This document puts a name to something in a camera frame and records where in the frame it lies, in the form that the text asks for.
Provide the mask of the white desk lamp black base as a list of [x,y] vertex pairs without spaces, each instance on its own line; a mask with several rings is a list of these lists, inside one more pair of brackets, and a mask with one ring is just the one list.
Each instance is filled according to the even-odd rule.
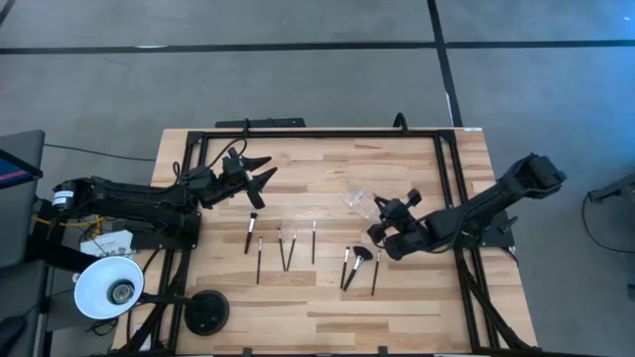
[[188,330],[200,336],[220,331],[230,312],[227,298],[215,290],[201,291],[192,297],[148,294],[140,266],[131,259],[116,256],[88,266],[77,279],[73,297],[83,315],[99,320],[118,317],[143,302],[182,306]]

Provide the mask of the white paper sheet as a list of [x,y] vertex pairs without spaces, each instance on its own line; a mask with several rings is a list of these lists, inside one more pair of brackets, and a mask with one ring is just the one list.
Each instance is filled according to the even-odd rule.
[[79,244],[81,253],[104,258],[122,256],[133,258],[135,251],[131,248],[133,234],[127,230],[120,230],[89,238]]

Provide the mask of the tablet with blue screen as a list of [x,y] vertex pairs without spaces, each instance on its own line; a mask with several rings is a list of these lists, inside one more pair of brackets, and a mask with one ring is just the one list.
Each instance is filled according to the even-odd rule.
[[0,149],[0,189],[38,180],[43,172],[27,162]]

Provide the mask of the thick powder makeup brush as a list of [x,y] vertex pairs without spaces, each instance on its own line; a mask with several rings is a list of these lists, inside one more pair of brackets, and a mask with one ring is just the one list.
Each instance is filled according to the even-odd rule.
[[256,212],[251,212],[250,213],[250,219],[249,219],[249,224],[248,224],[248,229],[247,229],[246,239],[245,239],[245,245],[244,245],[244,250],[243,250],[245,255],[247,255],[248,252],[249,252],[249,248],[250,248],[250,244],[251,244],[251,241],[252,241],[253,232],[254,232],[256,221],[257,221],[257,217],[258,217],[258,213],[256,213]]

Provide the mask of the black rounded object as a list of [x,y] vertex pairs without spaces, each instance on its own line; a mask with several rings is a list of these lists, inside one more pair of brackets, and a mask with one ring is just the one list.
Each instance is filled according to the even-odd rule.
[[0,321],[0,357],[8,357],[26,326],[23,316],[9,316]]

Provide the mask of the grey cabinet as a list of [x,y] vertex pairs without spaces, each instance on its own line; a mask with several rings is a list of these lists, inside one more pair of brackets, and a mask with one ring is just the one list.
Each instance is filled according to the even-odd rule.
[[[0,149],[41,170],[45,142],[42,130],[0,136]],[[26,256],[37,181],[0,189],[0,269]]]

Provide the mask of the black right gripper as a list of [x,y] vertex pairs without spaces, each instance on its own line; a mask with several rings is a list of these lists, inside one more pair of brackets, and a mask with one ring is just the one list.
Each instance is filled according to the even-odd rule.
[[372,242],[378,244],[386,238],[388,228],[396,228],[398,232],[403,232],[416,221],[409,209],[420,203],[422,197],[417,189],[411,189],[407,194],[406,202],[399,198],[386,199],[378,195],[374,195],[373,200],[380,213],[372,212],[368,216],[372,225],[367,233]]

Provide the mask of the grey equipment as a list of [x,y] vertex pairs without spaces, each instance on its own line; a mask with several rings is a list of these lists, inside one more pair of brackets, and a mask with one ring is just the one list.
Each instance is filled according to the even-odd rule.
[[635,204],[635,174],[621,178],[603,188],[592,190],[587,196],[593,203],[601,203],[609,197],[617,196]]

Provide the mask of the black power strip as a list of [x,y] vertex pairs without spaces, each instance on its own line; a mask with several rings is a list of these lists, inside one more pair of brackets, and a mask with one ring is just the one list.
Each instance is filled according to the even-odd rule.
[[250,128],[304,128],[306,122],[303,118],[267,118],[267,119],[242,119],[235,121],[218,121],[214,124],[218,129],[250,129]]

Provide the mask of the clear plastic cup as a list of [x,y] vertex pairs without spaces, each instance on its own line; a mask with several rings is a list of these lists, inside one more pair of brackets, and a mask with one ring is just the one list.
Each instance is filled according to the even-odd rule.
[[350,209],[366,220],[372,212],[380,213],[373,200],[373,194],[364,186],[345,185],[340,197]]

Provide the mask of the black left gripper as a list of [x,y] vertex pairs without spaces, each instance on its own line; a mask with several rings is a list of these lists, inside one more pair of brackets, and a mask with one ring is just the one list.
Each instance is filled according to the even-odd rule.
[[254,208],[264,208],[265,203],[260,192],[278,169],[273,167],[252,178],[248,173],[260,169],[271,160],[271,157],[247,158],[233,154],[225,157],[222,160],[222,173],[218,178],[213,177],[210,187],[203,190],[200,198],[202,207],[212,209],[218,202],[245,190]]

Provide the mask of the black stand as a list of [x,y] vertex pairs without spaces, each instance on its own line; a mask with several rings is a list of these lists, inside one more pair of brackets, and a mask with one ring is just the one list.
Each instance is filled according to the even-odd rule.
[[63,244],[65,232],[71,225],[50,201],[37,199],[34,209],[27,239],[27,261],[42,260],[51,267],[82,273],[98,260],[98,257]]

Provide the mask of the black fan makeup brush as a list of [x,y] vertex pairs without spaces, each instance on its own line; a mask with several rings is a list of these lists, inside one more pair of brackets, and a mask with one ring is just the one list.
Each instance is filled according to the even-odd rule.
[[366,247],[364,246],[354,246],[353,247],[353,252],[355,254],[355,263],[353,265],[353,269],[351,270],[348,278],[346,279],[344,285],[343,285],[343,290],[347,291],[348,288],[350,287],[353,279],[355,278],[357,271],[359,270],[360,266],[365,262],[365,261],[371,261],[373,259],[373,253]]

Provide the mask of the black metal table frame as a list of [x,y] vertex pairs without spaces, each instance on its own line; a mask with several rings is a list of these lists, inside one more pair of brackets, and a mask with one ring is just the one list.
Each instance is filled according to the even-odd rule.
[[[217,334],[192,334],[168,309],[160,339],[171,354],[467,352],[471,345],[452,253],[416,253],[394,262],[382,257],[375,296],[375,262],[363,263],[347,291],[339,288],[346,246],[368,245],[367,220],[340,197],[345,185],[360,184],[386,197],[417,188],[416,216],[448,201],[475,195],[494,182],[485,138],[458,129],[446,149],[448,166],[461,164],[464,183],[438,169],[437,145],[419,130],[344,132],[285,129],[270,137],[252,132],[251,157],[271,157],[278,170],[264,189],[254,239],[244,254],[251,205],[244,194],[204,213],[197,247],[190,255],[187,295],[222,292],[229,319]],[[317,221],[312,265],[313,221]],[[294,232],[291,268],[283,272],[278,242],[282,228],[286,263]],[[263,237],[260,284],[256,285],[258,238]]]

